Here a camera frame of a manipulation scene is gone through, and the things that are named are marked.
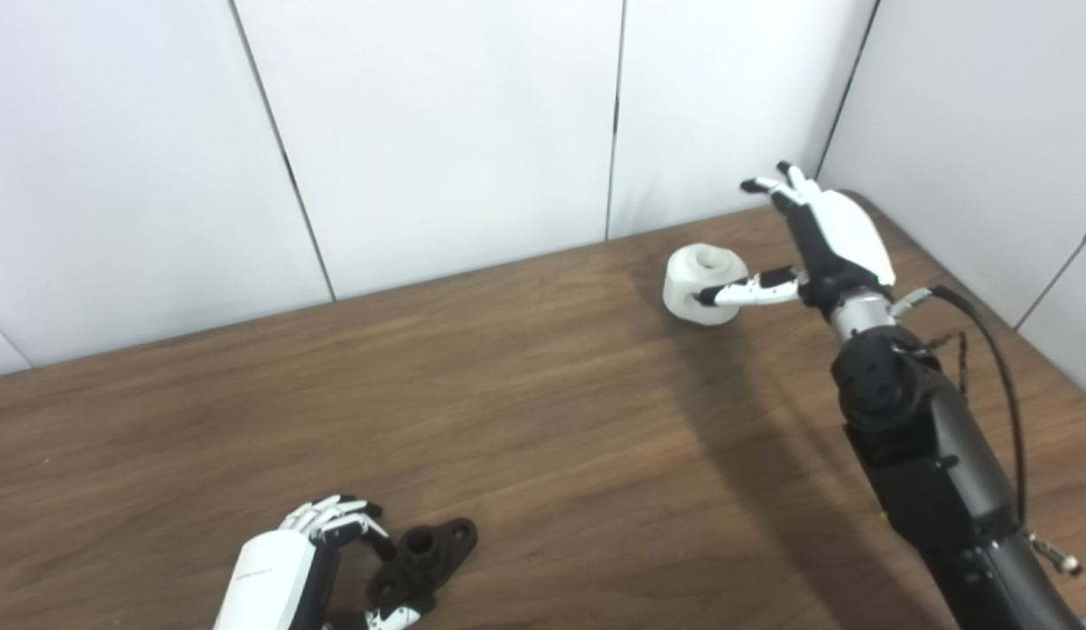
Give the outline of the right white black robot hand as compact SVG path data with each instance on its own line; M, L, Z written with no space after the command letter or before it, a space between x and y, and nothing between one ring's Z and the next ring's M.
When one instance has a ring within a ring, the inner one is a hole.
M693 295L703 307L775 305L799 300L823 315L863 292L893 298L896 275L882 236L851 196L823 190L790 161L782 175L752 177L738 184L747 194L770 199L790 230L800 262L762 270L731 284L715 284Z

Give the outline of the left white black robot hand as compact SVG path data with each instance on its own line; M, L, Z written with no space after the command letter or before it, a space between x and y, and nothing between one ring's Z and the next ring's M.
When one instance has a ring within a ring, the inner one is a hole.
M377 521L382 507L351 494L307 501L239 551L220 603L217 629L408 629L435 609L435 598L376 605L327 619L341 550L363 541L381 560L396 546Z

